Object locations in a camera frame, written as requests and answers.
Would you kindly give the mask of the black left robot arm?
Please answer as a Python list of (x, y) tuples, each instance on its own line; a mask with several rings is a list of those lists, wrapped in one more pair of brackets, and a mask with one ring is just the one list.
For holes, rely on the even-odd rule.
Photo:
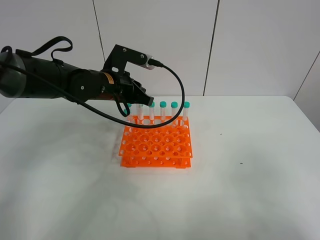
[(7, 51), (0, 61), (29, 72), (0, 68), (0, 93), (7, 98), (57, 99), (70, 94), (88, 100), (118, 100), (150, 106), (153, 97), (125, 71), (127, 63), (148, 68), (150, 55), (116, 44), (102, 70), (79, 68), (59, 60), (45, 60)]

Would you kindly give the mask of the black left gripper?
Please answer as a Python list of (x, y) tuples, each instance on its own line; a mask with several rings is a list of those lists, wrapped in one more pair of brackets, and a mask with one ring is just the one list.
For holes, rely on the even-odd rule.
[(142, 104), (151, 106), (154, 97), (146, 94), (146, 89), (142, 84), (131, 78), (129, 72), (120, 75), (112, 71), (98, 71), (98, 86), (100, 93), (96, 96), (97, 100), (108, 100), (127, 102), (129, 104)]

